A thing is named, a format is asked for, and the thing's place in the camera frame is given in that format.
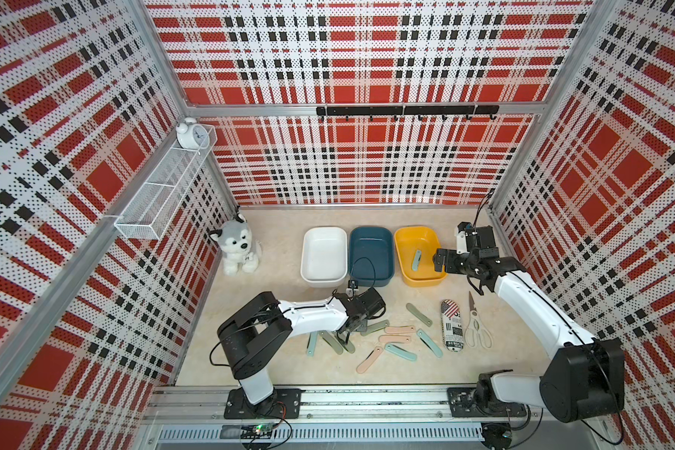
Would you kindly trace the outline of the olive knife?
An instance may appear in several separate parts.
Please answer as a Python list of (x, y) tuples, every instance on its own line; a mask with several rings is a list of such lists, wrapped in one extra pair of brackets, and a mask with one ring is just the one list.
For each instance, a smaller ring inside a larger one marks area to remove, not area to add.
[(383, 320), (379, 322), (374, 322), (373, 324), (367, 324), (361, 331), (360, 335), (362, 337), (368, 336), (370, 334), (385, 330), (388, 326), (390, 326), (390, 322), (388, 320)]
[(414, 305), (413, 303), (407, 303), (407, 304), (406, 304), (406, 309), (407, 309), (407, 311), (409, 311), (412, 315), (414, 315), (414, 317), (415, 317), (416, 319), (420, 320), (420, 322), (421, 322), (422, 324), (425, 324), (425, 326), (431, 327), (431, 326), (433, 325), (433, 320), (431, 320), (431, 318), (429, 318), (429, 317), (428, 317), (427, 315), (425, 315), (422, 311), (420, 311), (420, 310), (418, 309), (418, 307), (416, 307), (416, 305)]

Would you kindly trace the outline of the pink knife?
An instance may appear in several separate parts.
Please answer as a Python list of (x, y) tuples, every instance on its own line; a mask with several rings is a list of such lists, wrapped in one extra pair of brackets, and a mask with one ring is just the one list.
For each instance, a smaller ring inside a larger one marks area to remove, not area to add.
[(380, 343), (384, 344), (406, 344), (410, 343), (412, 341), (412, 338), (410, 336), (403, 336), (403, 335), (381, 335), (379, 337)]
[(388, 326), (384, 328), (386, 335), (409, 335), (416, 333), (414, 325)]
[(376, 346), (369, 355), (356, 367), (358, 374), (366, 373), (377, 361), (377, 359), (384, 353), (383, 346)]

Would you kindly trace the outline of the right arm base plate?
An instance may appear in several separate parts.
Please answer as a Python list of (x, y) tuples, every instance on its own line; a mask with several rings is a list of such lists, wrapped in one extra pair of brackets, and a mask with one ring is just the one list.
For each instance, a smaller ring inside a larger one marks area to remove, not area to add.
[(453, 418), (526, 418), (528, 412), (523, 404), (505, 403), (484, 399), (476, 392), (475, 386), (450, 387), (447, 390), (447, 403)]

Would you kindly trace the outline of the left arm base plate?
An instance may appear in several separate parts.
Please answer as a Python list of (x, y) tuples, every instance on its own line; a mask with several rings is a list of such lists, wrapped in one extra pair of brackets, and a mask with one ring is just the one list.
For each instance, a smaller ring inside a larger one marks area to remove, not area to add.
[(249, 402), (244, 390), (231, 390), (223, 413), (224, 419), (257, 419), (277, 417), (296, 419), (301, 408), (303, 390), (299, 388), (276, 389), (267, 399), (256, 405)]

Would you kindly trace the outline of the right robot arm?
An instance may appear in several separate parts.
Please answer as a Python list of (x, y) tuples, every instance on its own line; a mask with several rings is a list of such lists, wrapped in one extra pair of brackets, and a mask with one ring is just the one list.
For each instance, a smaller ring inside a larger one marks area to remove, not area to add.
[(463, 275), (478, 294), (491, 291), (504, 300), (532, 330), (550, 360), (542, 375), (511, 370), (481, 374), (475, 403), (484, 411), (512, 403), (543, 408), (562, 423), (622, 412), (620, 339), (600, 340), (561, 311), (517, 259), (501, 255), (491, 227), (459, 223), (456, 243), (455, 249), (436, 250), (435, 270)]

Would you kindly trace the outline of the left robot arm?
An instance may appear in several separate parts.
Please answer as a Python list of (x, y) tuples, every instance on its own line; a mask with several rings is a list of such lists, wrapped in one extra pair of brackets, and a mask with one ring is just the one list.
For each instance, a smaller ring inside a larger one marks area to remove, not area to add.
[(267, 366), (285, 341), (325, 332), (346, 349), (352, 334), (384, 313), (386, 303), (372, 287), (358, 295), (335, 291), (326, 299), (307, 302), (278, 300), (273, 292), (262, 292), (217, 329), (217, 346), (244, 398), (259, 405), (274, 395)]

